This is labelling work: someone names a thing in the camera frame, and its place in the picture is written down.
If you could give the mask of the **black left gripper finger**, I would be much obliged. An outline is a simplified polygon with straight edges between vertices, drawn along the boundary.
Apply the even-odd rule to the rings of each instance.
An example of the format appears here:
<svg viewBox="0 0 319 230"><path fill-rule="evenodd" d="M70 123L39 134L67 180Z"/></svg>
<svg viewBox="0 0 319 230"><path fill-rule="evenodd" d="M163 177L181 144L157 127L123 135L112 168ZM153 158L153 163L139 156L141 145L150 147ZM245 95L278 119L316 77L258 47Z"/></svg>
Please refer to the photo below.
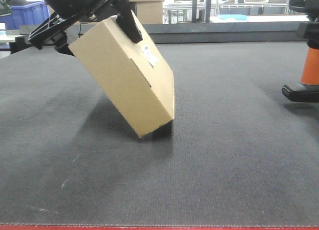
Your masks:
<svg viewBox="0 0 319 230"><path fill-rule="evenodd" d="M133 43L143 40L141 31L133 17L129 0L116 0L117 24Z"/></svg>
<svg viewBox="0 0 319 230"><path fill-rule="evenodd" d="M70 56L74 56L73 52L69 49L69 44L67 42L67 38L62 38L60 40L57 40L54 43L54 48L57 52L61 54L66 54Z"/></svg>

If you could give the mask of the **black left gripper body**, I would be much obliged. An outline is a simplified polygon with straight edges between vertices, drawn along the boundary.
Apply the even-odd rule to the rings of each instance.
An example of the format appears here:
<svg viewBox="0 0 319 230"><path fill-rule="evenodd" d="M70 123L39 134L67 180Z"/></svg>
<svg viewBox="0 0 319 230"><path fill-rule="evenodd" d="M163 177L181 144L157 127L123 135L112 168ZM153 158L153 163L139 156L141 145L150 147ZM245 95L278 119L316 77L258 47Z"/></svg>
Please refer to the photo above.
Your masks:
<svg viewBox="0 0 319 230"><path fill-rule="evenodd" d="M29 42L42 49L45 43L66 38L66 29L83 16L96 18L107 6L116 9L116 0L44 0L54 13L29 35Z"/></svg>

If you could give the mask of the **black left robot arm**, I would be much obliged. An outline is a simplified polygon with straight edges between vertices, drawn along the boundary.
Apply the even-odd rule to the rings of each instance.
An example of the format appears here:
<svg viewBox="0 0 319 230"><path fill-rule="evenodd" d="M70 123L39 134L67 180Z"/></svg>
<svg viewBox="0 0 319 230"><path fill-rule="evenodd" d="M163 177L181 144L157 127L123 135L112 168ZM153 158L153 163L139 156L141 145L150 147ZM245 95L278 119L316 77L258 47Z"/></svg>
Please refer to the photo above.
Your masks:
<svg viewBox="0 0 319 230"><path fill-rule="evenodd" d="M130 8L129 0L44 0L54 13L29 34L28 41L41 50L51 41L56 51L73 55L68 47L66 30L84 16L95 20L108 6L112 6L117 13L117 24L129 37L138 43L143 40L141 31L137 27Z"/></svg>

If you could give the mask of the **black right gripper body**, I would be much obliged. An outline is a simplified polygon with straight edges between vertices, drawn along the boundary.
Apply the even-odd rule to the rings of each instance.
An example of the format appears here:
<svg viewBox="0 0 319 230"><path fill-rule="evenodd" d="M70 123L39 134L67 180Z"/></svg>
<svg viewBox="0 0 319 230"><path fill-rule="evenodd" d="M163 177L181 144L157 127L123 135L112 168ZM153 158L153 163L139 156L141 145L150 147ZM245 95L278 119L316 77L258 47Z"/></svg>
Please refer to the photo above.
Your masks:
<svg viewBox="0 0 319 230"><path fill-rule="evenodd" d="M289 9L304 13L308 21L303 21L297 29L297 36L307 40L319 39L319 0L289 0Z"/></svg>

